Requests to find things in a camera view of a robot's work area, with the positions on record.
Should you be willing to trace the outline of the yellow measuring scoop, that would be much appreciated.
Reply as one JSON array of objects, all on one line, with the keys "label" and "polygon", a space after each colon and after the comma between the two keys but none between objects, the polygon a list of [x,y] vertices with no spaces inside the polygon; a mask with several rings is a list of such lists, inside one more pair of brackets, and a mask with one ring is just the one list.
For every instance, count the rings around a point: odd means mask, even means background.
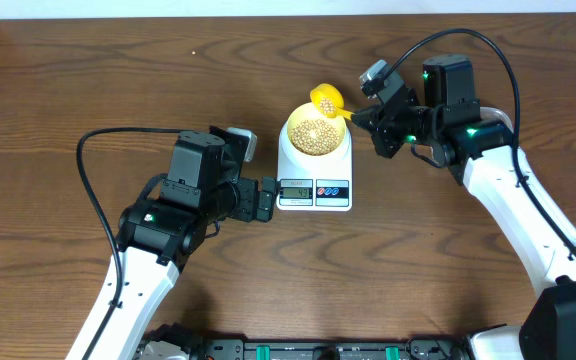
[{"label": "yellow measuring scoop", "polygon": [[353,113],[345,109],[345,102],[340,91],[328,83],[321,83],[310,91],[310,100],[315,108],[325,117],[333,119],[342,117],[350,120]]}]

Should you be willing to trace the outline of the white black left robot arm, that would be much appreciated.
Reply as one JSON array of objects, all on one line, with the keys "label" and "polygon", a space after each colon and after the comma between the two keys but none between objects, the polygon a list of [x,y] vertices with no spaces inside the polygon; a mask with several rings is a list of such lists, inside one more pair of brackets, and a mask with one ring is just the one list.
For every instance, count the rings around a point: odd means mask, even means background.
[{"label": "white black left robot arm", "polygon": [[153,176],[113,230],[88,179],[83,135],[76,163],[84,189],[107,236],[111,258],[105,282],[68,356],[131,359],[146,327],[175,286],[190,255],[231,218],[249,223],[273,217],[278,182],[244,178],[256,135],[247,129],[174,130],[167,172]]}]

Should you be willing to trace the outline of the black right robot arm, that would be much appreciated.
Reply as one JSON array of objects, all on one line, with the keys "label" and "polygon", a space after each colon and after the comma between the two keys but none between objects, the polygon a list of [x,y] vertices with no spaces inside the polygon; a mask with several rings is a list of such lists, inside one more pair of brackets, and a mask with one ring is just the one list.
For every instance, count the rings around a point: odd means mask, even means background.
[{"label": "black right robot arm", "polygon": [[352,122],[368,131],[378,155],[404,145],[428,146],[427,163],[447,168],[498,224],[521,260],[537,301],[520,326],[502,325],[468,336],[473,359],[576,359],[576,228],[513,148],[507,115],[476,98],[472,64],[442,55],[423,64],[419,103],[393,66],[377,61],[360,77],[377,104]]}]

